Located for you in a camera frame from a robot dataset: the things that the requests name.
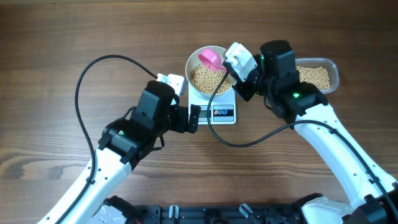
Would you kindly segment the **pink plastic measuring scoop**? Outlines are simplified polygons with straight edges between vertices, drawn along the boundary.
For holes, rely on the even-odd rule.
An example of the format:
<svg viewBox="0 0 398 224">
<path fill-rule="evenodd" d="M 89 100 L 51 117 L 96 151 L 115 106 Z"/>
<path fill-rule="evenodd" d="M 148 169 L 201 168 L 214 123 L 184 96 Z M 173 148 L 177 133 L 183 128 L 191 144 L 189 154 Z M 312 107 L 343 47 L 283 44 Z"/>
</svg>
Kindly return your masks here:
<svg viewBox="0 0 398 224">
<path fill-rule="evenodd" d="M 226 68 L 222 66 L 221 57 L 212 49 L 205 48 L 199 54 L 198 58 L 200 62 L 209 68 L 212 72 L 221 70 L 226 71 Z"/>
</svg>

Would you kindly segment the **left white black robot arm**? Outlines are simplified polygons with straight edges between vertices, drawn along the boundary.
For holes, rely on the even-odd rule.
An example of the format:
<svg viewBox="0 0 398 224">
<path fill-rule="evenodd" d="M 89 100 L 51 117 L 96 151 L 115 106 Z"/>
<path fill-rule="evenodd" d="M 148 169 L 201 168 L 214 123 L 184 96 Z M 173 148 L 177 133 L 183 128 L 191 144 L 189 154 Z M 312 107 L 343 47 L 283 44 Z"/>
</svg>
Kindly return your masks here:
<svg viewBox="0 0 398 224">
<path fill-rule="evenodd" d="M 103 130 L 93 158 L 41 223 L 88 223 L 103 200 L 150 152 L 164 133 L 195 133 L 201 108 L 179 106 L 175 90 L 149 81 L 127 115 Z"/>
</svg>

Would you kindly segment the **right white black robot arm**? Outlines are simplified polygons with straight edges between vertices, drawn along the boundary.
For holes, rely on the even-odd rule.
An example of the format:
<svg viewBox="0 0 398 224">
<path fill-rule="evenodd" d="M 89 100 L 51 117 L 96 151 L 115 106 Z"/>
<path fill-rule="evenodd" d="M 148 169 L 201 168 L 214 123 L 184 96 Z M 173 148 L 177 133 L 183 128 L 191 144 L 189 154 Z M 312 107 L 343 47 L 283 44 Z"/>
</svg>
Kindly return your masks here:
<svg viewBox="0 0 398 224">
<path fill-rule="evenodd" d="M 236 80 L 234 90 L 249 101 L 264 97 L 272 112 L 308 141 L 339 180 L 349 202 L 323 196 L 299 207 L 304 223 L 397 223 L 397 181 L 380 168 L 337 118 L 326 96 L 300 81 L 292 47 L 273 40 L 253 55 L 233 43 L 223 65 Z"/>
</svg>

